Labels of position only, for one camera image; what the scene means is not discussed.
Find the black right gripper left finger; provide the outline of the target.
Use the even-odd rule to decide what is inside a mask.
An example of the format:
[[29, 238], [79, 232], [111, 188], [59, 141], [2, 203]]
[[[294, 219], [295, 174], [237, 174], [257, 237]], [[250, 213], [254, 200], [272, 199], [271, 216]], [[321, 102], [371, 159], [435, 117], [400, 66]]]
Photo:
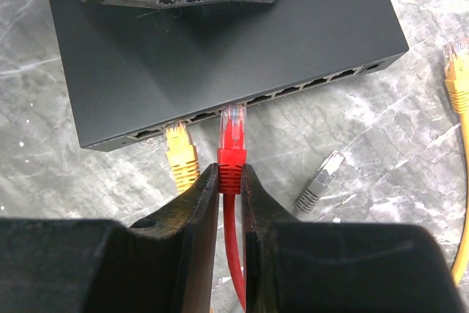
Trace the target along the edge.
[[208, 312], [218, 168], [154, 213], [109, 219], [3, 218], [3, 312]]

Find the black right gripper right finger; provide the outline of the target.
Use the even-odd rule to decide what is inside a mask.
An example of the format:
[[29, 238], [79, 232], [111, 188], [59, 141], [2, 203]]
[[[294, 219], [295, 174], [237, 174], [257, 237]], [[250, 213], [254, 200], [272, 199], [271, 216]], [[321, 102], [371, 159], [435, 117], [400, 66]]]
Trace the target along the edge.
[[414, 224], [305, 222], [243, 168], [248, 312], [463, 312], [439, 245]]

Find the black network switch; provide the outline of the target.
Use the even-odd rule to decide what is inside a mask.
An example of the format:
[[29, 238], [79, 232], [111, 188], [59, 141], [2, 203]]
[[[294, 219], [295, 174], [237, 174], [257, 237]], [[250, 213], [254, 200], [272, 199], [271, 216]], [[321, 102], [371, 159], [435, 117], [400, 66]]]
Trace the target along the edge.
[[78, 143], [103, 152], [231, 104], [382, 70], [409, 48], [390, 0], [49, 3]]

